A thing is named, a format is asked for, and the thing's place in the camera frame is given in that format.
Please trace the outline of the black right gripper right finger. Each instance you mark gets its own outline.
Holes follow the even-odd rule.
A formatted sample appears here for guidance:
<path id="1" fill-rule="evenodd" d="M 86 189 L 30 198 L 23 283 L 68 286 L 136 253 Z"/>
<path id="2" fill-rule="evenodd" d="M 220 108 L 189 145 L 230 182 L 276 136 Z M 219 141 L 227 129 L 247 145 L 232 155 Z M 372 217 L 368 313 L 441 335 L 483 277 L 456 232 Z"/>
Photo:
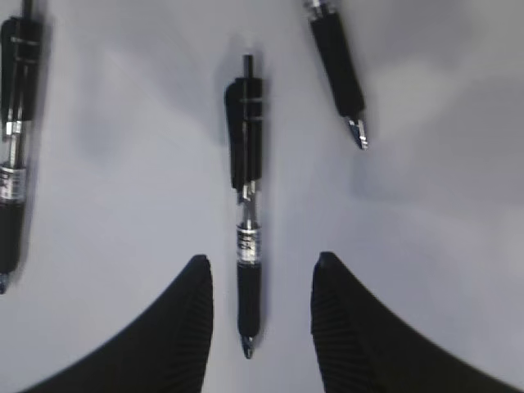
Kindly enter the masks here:
<path id="1" fill-rule="evenodd" d="M 514 392 L 388 309 L 339 257 L 320 253 L 310 332 L 326 392 Z"/>

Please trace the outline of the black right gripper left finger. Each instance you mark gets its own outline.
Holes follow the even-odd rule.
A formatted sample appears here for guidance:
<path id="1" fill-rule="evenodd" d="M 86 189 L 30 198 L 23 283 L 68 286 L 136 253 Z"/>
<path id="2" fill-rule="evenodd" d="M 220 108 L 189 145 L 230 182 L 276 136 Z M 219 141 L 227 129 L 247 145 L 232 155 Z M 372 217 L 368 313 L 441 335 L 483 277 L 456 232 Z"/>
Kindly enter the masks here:
<path id="1" fill-rule="evenodd" d="M 130 325 L 31 392 L 200 392 L 214 330 L 213 279 L 193 256 Z"/>

